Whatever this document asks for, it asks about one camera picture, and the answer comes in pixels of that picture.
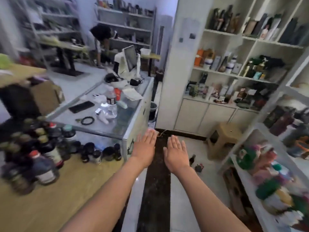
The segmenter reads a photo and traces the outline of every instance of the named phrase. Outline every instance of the plastic stool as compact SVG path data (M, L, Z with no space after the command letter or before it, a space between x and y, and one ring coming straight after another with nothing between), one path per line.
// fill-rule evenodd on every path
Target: plastic stool
M229 153L232 146L234 146L241 138L242 132L234 123L221 122L216 125L210 132L210 138L207 138L209 146L208 159L222 160Z

